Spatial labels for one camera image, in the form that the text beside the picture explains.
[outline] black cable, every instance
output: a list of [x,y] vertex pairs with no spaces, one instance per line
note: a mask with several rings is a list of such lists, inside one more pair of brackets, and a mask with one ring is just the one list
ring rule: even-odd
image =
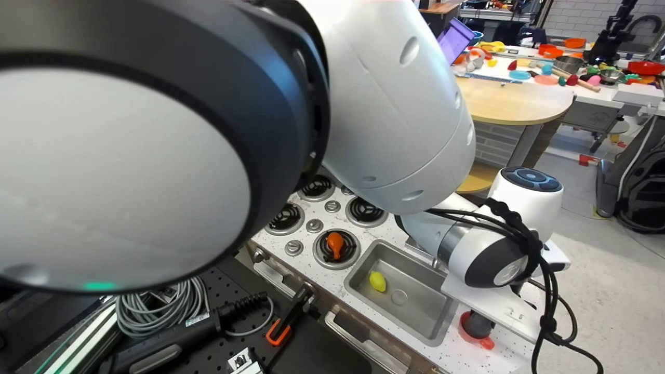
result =
[[[545,246],[538,239],[538,234],[531,233],[522,222],[522,216],[517,212],[511,212],[507,209],[507,204],[489,197],[487,206],[491,209],[491,212],[495,216],[501,216],[502,220],[492,219],[492,216],[484,216],[484,215],[477,215],[477,212],[465,212],[465,211],[439,211],[439,209],[435,209],[435,211],[428,211],[428,212],[435,215],[435,216],[450,219],[450,220],[458,220],[458,222],[464,222],[464,224],[470,224],[470,227],[481,227],[481,228],[487,228],[487,231],[492,231],[492,233],[499,233],[499,234],[504,234],[504,237],[514,239],[519,246],[519,252],[528,258],[526,271],[515,281],[528,281],[531,276],[531,272],[536,268],[541,268],[545,284],[543,287],[538,283],[534,283],[534,284],[538,284],[545,292],[545,308],[543,308],[543,317],[541,317],[541,333],[538,333],[538,338],[534,343],[534,353],[531,353],[531,373],[534,374],[538,373],[538,358],[541,358],[545,340],[551,340],[554,345],[568,348],[568,349],[589,358],[591,361],[596,364],[596,373],[602,374],[605,370],[602,370],[602,364],[600,364],[598,358],[594,358],[593,353],[572,345],[572,340],[577,336],[577,319],[576,319],[574,309],[570,308],[570,304],[560,296],[557,275],[541,254],[541,249]],[[570,321],[572,321],[572,334],[568,338],[561,338],[557,334],[554,313],[557,313],[557,304],[560,301],[564,304],[564,308],[568,309]]]
[[[541,284],[531,278],[528,283],[534,284],[536,290],[545,292],[545,284]],[[560,296],[560,301],[564,304],[564,308],[570,317],[570,334],[564,338],[564,343],[574,343],[577,338],[577,317],[561,296]]]

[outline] workbench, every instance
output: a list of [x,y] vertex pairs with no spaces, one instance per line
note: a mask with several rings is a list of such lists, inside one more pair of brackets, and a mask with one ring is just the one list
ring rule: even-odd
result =
[[502,166],[534,166],[574,103],[566,88],[487,79],[458,86],[475,124],[475,165],[459,193],[489,190]]

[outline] red object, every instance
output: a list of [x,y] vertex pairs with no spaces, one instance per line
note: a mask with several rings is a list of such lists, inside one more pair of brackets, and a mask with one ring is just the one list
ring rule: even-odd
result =
[[328,233],[326,247],[331,249],[332,259],[341,261],[341,256],[344,252],[344,237],[341,233],[336,233],[336,231]]
[[580,84],[577,76],[570,76],[570,77],[566,79],[566,86],[577,86],[577,84]]
[[644,77],[656,77],[665,70],[662,62],[646,62],[646,61],[633,61],[628,62],[628,70],[636,73],[636,76],[644,76]]
[[560,50],[560,49],[553,46],[553,44],[543,44],[543,46],[538,49],[538,54],[545,57],[545,58],[560,58],[560,57],[564,57],[564,50]]
[[266,340],[272,345],[272,348],[280,348],[289,334],[291,334],[291,324],[282,328],[282,333],[279,336],[272,336],[275,328],[280,324],[280,321],[275,321],[272,326],[269,328],[266,333]]
[[585,39],[583,37],[568,37],[568,39],[564,39],[564,46],[566,49],[583,49]]

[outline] cable bundle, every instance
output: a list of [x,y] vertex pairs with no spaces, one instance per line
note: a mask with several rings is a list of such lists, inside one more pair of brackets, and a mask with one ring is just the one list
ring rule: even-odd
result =
[[208,296],[200,278],[176,283],[164,292],[146,292],[116,297],[118,328],[141,338],[157,330],[185,324],[208,313]]
[[[545,292],[545,312],[543,312],[543,319],[541,319],[541,334],[536,338],[534,356],[531,356],[531,373],[534,374],[538,373],[538,358],[541,358],[541,348],[543,348],[545,338],[554,343],[554,345],[561,345],[561,348],[568,348],[572,351],[577,351],[580,356],[593,360],[596,364],[596,373],[602,374],[605,370],[602,370],[600,360],[596,360],[593,353],[572,345],[574,338],[577,336],[577,321],[576,321],[576,313],[572,312],[572,308],[560,297],[560,283],[557,283],[554,271],[541,256],[541,249],[545,246],[538,239],[538,234],[531,233],[522,222],[522,216],[517,212],[511,212],[507,209],[507,204],[489,197],[487,206],[491,209],[491,212],[495,216],[501,216],[502,220],[492,219],[492,216],[484,216],[484,215],[475,215],[475,212],[465,212],[465,211],[428,211],[428,212],[436,215],[436,216],[443,216],[443,219],[448,219],[448,220],[458,220],[458,222],[470,224],[470,227],[482,227],[487,231],[492,231],[492,233],[499,233],[499,234],[504,234],[504,237],[514,239],[519,246],[522,254],[528,258],[526,271],[517,278],[519,283],[528,281],[531,276],[531,272],[541,267],[545,284],[536,284],[536,287],[541,287]],[[572,330],[572,334],[568,338],[557,334],[554,312],[557,312],[557,304],[560,301],[564,304],[564,308],[568,309],[568,313],[572,319],[572,328],[574,330]]]

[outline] white panel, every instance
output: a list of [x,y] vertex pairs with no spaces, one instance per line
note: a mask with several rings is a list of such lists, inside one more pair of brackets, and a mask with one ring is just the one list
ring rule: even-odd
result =
[[0,73],[0,272],[140,287],[192,272],[238,234],[247,172],[188,107],[66,68]]

